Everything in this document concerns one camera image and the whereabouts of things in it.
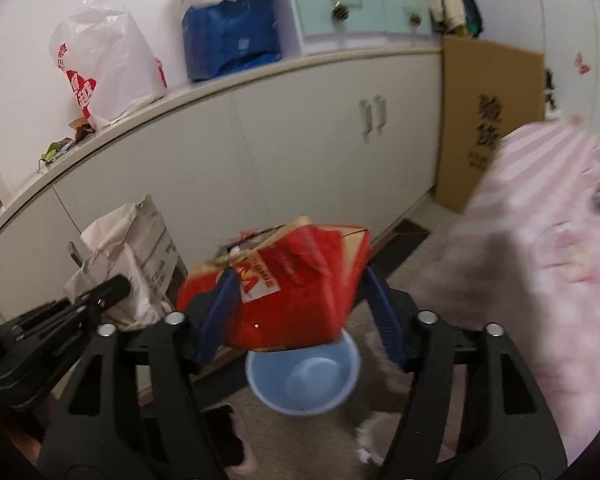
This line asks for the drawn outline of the red snack bag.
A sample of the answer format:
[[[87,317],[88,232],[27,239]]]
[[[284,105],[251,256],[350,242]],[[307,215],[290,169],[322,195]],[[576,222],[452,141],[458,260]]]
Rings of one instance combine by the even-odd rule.
[[[211,292],[228,268],[239,278],[224,346],[279,351],[336,340],[351,312],[370,249],[362,226],[315,224],[301,216],[244,234],[225,255],[198,264],[178,291],[176,308]]]

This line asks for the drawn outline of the white paper sack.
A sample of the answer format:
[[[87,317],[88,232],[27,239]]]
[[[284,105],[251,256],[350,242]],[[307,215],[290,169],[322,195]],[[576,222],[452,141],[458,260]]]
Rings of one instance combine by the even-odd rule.
[[[64,286],[70,300],[120,274],[130,294],[105,313],[120,330],[142,330],[175,310],[187,271],[149,195],[95,220],[81,240],[91,255]]]

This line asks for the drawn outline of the pink checkered tablecloth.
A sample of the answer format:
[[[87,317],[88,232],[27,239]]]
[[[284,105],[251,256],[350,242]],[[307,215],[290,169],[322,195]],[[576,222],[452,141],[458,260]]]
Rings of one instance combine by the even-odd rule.
[[[600,138],[566,122],[518,128],[408,289],[450,324],[504,327],[570,460],[600,432],[599,189]]]

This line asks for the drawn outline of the small wrappers on cabinet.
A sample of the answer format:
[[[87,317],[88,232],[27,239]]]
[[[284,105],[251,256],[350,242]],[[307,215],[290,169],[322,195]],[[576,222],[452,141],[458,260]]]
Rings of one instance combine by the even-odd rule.
[[[39,174],[42,174],[43,169],[48,168],[58,159],[67,155],[72,148],[76,148],[95,132],[92,125],[84,118],[78,118],[70,122],[69,128],[72,130],[73,136],[66,136],[59,141],[52,142],[46,152],[38,159]]]

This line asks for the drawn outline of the white red plastic bag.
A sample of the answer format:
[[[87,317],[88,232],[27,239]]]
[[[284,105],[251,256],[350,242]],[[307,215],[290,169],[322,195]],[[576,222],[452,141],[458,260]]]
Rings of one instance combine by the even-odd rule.
[[[106,128],[168,93],[161,62],[116,0],[83,0],[50,37],[50,56],[67,77],[94,130]]]

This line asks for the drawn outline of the white long cabinet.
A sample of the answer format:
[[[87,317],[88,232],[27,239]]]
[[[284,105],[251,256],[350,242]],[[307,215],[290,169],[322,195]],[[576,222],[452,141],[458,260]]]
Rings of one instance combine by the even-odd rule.
[[[441,52],[297,58],[178,92],[109,127],[0,214],[0,315],[58,298],[96,219],[150,196],[186,264],[305,214],[380,240],[434,185]]]

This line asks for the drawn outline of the brown cardboard box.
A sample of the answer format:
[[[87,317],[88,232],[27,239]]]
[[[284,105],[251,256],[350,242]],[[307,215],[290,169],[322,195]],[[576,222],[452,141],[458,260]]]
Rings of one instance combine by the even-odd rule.
[[[545,114],[540,52],[477,39],[442,40],[442,133],[434,198],[463,211],[498,144]]]

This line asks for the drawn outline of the blue fabric bag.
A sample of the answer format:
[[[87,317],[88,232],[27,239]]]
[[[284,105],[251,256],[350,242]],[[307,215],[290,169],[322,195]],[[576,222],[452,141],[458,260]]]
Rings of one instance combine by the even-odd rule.
[[[282,58],[273,0],[223,1],[182,18],[187,76],[209,80]]]

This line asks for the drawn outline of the teal drawer unit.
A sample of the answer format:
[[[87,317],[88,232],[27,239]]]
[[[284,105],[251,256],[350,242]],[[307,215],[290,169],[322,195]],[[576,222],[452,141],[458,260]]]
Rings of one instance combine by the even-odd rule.
[[[427,0],[274,0],[285,58],[434,42]]]

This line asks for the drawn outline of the pink butterfly wall sticker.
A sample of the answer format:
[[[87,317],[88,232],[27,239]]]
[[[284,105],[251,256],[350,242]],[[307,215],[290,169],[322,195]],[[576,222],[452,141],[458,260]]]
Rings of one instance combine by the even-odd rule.
[[[576,57],[574,58],[573,66],[576,68],[580,76],[584,76],[592,70],[591,66],[589,66],[588,63],[585,62],[581,51],[579,51]]]

